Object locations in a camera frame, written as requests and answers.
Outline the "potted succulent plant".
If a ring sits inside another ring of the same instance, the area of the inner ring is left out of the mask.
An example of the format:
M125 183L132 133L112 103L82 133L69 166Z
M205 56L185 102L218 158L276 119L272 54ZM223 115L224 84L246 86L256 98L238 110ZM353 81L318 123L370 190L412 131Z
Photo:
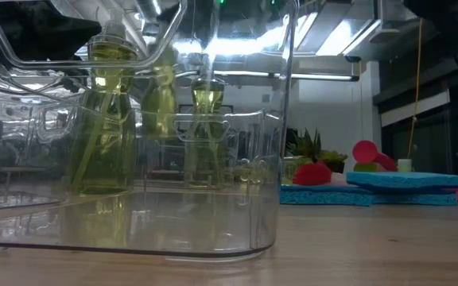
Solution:
M323 149L321 136L317 129L313 135L310 135L307 129L288 128L285 150L292 157L305 157L313 163L323 163L332 172L337 173L344 172L345 160L348 158L348 155L335 150Z

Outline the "red and white dish brush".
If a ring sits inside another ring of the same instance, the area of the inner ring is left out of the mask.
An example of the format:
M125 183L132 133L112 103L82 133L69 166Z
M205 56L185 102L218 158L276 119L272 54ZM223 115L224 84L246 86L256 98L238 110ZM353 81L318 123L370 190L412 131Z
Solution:
M352 150L355 163L376 163L381 170L379 172L396 172L398 169L394 160L380 153L372 141L362 140L356 143Z
M347 174L341 173L333 175L332 171L322 163L303 164L295 171L292 184L300 186L355 186L347 183L346 176Z

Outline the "long ceiling light fixture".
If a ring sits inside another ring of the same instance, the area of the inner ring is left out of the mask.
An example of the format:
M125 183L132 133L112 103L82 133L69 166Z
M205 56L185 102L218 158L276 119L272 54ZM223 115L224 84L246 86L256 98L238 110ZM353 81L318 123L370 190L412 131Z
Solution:
M222 76L249 76L249 77L261 77L261 78L281 78L283 75L273 72L263 71L214 71L216 75ZM326 80L326 81L342 81L342 82L357 82L359 81L358 75L329 75L329 74L305 74L305 73L293 73L290 75L291 79L301 80Z

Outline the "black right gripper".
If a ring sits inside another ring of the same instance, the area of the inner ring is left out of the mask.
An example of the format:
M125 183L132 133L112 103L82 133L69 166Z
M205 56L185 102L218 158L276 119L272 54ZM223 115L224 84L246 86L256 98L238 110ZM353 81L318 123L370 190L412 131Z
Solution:
M214 23L216 21L215 0L187 0L187 10L182 18L187 23L203 24ZM165 9L165 22L168 24L173 20L179 10L179 4Z

